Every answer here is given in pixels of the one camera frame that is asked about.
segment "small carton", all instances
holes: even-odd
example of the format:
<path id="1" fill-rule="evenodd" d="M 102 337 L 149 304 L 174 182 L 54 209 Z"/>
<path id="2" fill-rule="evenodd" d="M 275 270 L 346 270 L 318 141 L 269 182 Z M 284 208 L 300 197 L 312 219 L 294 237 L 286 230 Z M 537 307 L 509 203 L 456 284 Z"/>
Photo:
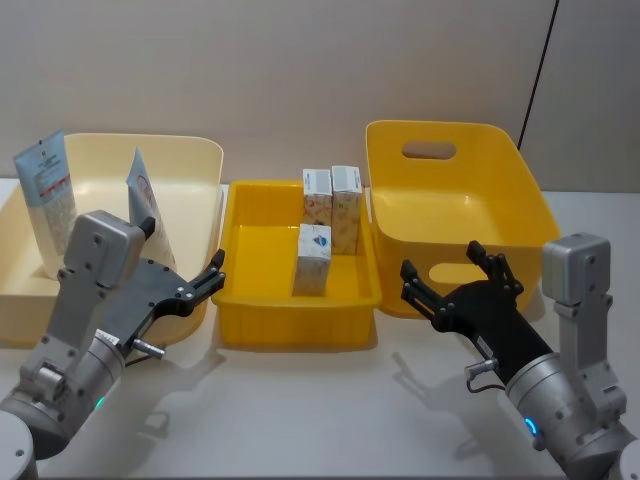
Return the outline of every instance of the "small carton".
<path id="1" fill-rule="evenodd" d="M 355 255 L 360 228 L 362 183 L 358 167 L 334 166 L 331 245 L 334 255 Z"/>
<path id="2" fill-rule="evenodd" d="M 331 225 L 331 173 L 329 170 L 302 171 L 304 180 L 304 215 L 302 223 Z"/>
<path id="3" fill-rule="evenodd" d="M 331 264 L 331 227 L 300 225 L 294 295 L 323 295 Z"/>

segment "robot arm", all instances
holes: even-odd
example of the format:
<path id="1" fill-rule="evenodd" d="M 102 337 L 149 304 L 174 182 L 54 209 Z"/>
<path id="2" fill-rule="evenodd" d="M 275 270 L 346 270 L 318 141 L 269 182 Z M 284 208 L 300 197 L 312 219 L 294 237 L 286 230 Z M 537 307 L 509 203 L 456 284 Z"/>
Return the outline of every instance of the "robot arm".
<path id="1" fill-rule="evenodd" d="M 478 242 L 469 244 L 467 256 L 487 280 L 462 285 L 444 297 L 422 282 L 408 260 L 401 276 L 404 300 L 436 330 L 467 337 L 484 357 L 466 369 L 469 390 L 505 389 L 534 447 L 546 448 L 572 480 L 633 471 L 639 457 L 628 449 L 637 450 L 639 442 L 620 423 L 626 396 L 606 356 L 609 242 L 577 234 L 544 248 L 543 291 L 556 300 L 560 314 L 560 354 L 517 311 L 522 285 L 504 256 L 487 255 Z M 490 370 L 504 387 L 473 389 L 471 381 Z"/>
<path id="2" fill-rule="evenodd" d="M 47 331 L 20 368 L 18 385 L 0 402 L 0 432 L 22 424 L 33 438 L 32 448 L 28 442 L 7 449 L 13 460 L 24 457 L 25 472 L 33 463 L 29 452 L 41 460 L 67 446 L 120 378 L 133 350 L 163 356 L 162 348 L 142 340 L 157 318 L 188 316 L 224 286 L 222 250 L 191 282 L 140 258 L 153 229 L 151 218 L 138 227 L 103 211 L 76 220 Z M 8 476 L 23 478 L 17 472 Z"/>

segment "cream plastic bin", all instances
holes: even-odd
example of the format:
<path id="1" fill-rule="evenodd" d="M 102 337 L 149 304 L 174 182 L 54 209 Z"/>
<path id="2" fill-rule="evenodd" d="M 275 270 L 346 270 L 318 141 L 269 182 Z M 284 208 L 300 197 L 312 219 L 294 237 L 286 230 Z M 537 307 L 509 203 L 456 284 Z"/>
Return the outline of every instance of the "cream plastic bin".
<path id="1" fill-rule="evenodd" d="M 129 218 L 126 178 L 136 147 L 144 158 L 178 273 L 195 277 L 217 248 L 222 208 L 222 149 L 205 138 L 74 134 L 65 137 L 78 213 L 106 210 Z M 0 211 L 0 342 L 33 345 L 46 328 L 58 282 L 42 268 L 20 186 Z M 146 338 L 171 344 L 204 317 L 203 302 L 188 318 L 159 319 Z"/>
<path id="2" fill-rule="evenodd" d="M 379 121 L 367 127 L 373 241 L 381 309 L 417 312 L 400 298 L 405 258 L 444 295 L 486 278 L 466 258 L 471 240 L 504 253 L 531 299 L 542 246 L 558 237 L 553 216 L 509 136 L 491 125 Z"/>

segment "yellow tray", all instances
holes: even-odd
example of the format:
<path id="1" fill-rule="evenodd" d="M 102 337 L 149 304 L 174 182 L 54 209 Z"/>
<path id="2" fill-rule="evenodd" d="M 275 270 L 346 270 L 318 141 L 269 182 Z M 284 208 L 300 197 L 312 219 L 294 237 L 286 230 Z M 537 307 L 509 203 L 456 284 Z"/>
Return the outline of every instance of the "yellow tray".
<path id="1" fill-rule="evenodd" d="M 467 260 L 477 240 L 507 256 L 526 307 L 541 273 L 541 248 L 558 237 L 544 198 L 509 136 L 471 123 L 379 121 L 367 127 L 373 240 L 381 309 L 417 316 L 400 299 L 400 265 L 411 259 L 441 294 L 483 278 Z"/>
<path id="2" fill-rule="evenodd" d="M 294 297 L 302 182 L 231 184 L 222 233 L 225 288 L 213 298 L 228 347 L 354 349 L 370 345 L 380 285 L 366 202 L 356 255 L 331 259 L 324 297 Z"/>
<path id="3" fill-rule="evenodd" d="M 75 134 L 65 137 L 78 213 L 102 209 L 129 218 L 125 180 L 136 147 L 151 178 L 178 273 L 190 280 L 210 259 L 219 232 L 222 149 L 211 140 L 164 135 Z M 0 211 L 0 341 L 28 347 L 42 335 L 58 282 L 49 279 L 18 188 Z M 159 319 L 147 338 L 175 343 L 204 316 Z"/>

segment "blue indicator light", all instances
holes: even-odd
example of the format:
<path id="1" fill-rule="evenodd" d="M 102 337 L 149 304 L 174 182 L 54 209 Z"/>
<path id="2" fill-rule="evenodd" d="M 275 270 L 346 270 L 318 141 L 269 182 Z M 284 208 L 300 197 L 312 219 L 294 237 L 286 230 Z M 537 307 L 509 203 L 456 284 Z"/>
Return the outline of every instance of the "blue indicator light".
<path id="1" fill-rule="evenodd" d="M 536 427 L 536 424 L 533 423 L 533 420 L 531 420 L 529 417 L 525 417 L 524 424 L 527 426 L 527 428 L 531 432 L 531 435 L 535 437 L 538 434 L 538 427 Z"/>

